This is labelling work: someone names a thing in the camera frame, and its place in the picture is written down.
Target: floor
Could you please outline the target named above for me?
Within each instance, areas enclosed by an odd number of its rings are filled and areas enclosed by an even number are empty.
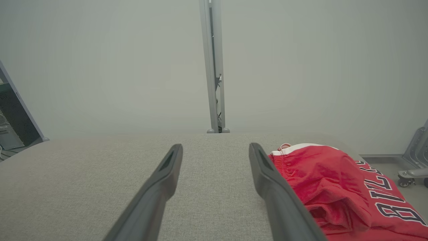
[[[372,157],[364,158],[372,167],[376,168],[397,184],[397,172],[401,170],[414,169],[406,160],[401,157]],[[416,179],[416,185],[408,187],[398,187],[409,202],[420,215],[428,220],[428,188],[423,184],[423,179]]]

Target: red fabric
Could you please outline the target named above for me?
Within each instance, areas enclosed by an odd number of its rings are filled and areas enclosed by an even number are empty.
[[[368,164],[328,146],[269,157],[330,241],[428,240],[426,222]]]

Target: fabric texture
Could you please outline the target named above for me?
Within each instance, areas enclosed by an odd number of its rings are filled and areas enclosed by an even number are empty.
[[[269,157],[330,241],[428,239],[427,223],[369,164],[328,146],[287,149]]]
[[[364,177],[346,153],[310,146],[270,158],[325,234],[370,228]]]
[[[1,241],[102,240],[173,144],[183,145],[174,196],[158,240],[272,240],[248,147],[287,140],[337,147],[305,133],[119,135],[50,140],[0,163]]]

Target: gray couch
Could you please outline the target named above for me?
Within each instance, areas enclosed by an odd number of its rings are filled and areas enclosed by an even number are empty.
[[[362,158],[331,136],[230,133],[98,136],[37,144],[0,163],[0,240],[102,240],[169,148],[183,145],[158,240],[272,240],[248,145],[318,143]]]

